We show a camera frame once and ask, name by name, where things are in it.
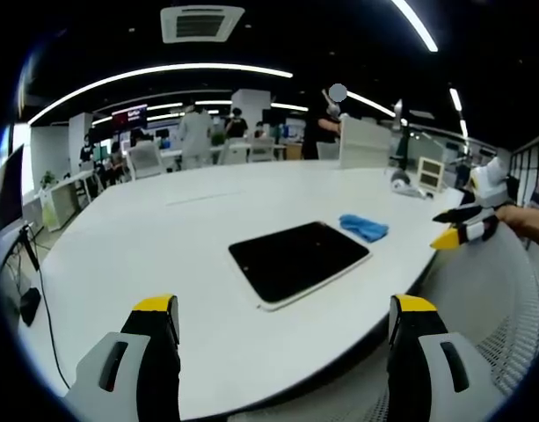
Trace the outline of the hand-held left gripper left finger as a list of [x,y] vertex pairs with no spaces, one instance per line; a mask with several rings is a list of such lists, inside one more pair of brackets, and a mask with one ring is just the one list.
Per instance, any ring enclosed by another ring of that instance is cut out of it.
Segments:
[[137,303],[77,364],[64,397],[79,421],[179,421],[178,298]]

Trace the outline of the person's right hand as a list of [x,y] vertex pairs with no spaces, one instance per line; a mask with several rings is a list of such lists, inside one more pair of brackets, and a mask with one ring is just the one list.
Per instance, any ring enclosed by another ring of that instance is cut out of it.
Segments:
[[496,216],[517,236],[526,237],[539,245],[539,209],[507,205],[500,207]]

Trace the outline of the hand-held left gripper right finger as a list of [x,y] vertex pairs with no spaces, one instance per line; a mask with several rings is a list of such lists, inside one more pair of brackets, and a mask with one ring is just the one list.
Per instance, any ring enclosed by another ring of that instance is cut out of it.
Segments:
[[505,401],[488,360],[424,298],[390,298],[388,343],[388,421],[486,421]]

